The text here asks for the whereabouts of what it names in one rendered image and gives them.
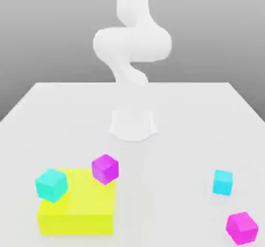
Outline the small magenta cube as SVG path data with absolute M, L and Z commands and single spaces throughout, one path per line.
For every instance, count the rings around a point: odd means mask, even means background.
M 226 231 L 237 245 L 254 242 L 259 226 L 247 212 L 228 216 Z

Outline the small turquoise cube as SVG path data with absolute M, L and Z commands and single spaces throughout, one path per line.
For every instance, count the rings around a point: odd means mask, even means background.
M 59 170 L 47 169 L 35 180 L 38 197 L 56 203 L 68 191 L 67 175 Z

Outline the small cyan cube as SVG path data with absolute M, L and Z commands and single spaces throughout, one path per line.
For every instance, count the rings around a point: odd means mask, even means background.
M 230 196 L 233 186 L 233 175 L 230 171 L 215 170 L 213 193 Z

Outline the large yellow box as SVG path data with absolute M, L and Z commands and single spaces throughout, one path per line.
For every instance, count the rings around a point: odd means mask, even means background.
M 43 200 L 37 212 L 42 235 L 111 235 L 116 182 L 101 184 L 91 169 L 61 169 L 68 191 L 52 203 Z

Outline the small purple cube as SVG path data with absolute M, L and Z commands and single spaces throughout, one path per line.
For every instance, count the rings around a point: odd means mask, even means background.
M 107 185 L 119 177 L 119 163 L 108 154 L 92 161 L 93 177 L 103 185 Z

